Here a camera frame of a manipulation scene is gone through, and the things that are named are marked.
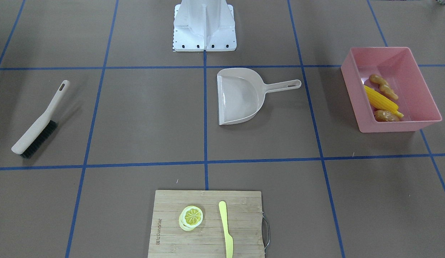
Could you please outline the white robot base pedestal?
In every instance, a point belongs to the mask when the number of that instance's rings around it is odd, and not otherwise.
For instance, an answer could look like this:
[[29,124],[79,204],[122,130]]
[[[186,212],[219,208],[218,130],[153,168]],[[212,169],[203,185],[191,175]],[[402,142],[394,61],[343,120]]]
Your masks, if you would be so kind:
[[225,0],[183,0],[174,7],[173,51],[235,51],[234,8]]

